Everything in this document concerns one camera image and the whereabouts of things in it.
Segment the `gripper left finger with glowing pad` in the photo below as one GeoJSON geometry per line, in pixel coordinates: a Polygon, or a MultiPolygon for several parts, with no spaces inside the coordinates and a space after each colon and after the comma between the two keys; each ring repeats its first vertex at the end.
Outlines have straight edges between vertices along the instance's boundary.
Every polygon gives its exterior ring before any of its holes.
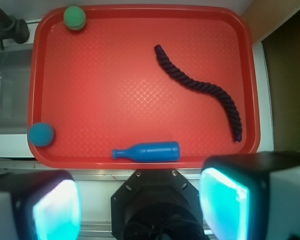
{"type": "Polygon", "coordinates": [[[0,240],[76,240],[81,192],[65,170],[0,174],[0,240]]]}

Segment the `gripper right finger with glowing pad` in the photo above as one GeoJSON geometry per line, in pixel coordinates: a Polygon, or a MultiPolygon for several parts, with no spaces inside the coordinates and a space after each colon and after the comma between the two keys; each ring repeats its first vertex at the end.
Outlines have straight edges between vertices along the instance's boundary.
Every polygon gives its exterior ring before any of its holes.
{"type": "Polygon", "coordinates": [[[212,156],[198,191],[219,240],[300,240],[300,152],[212,156]]]}

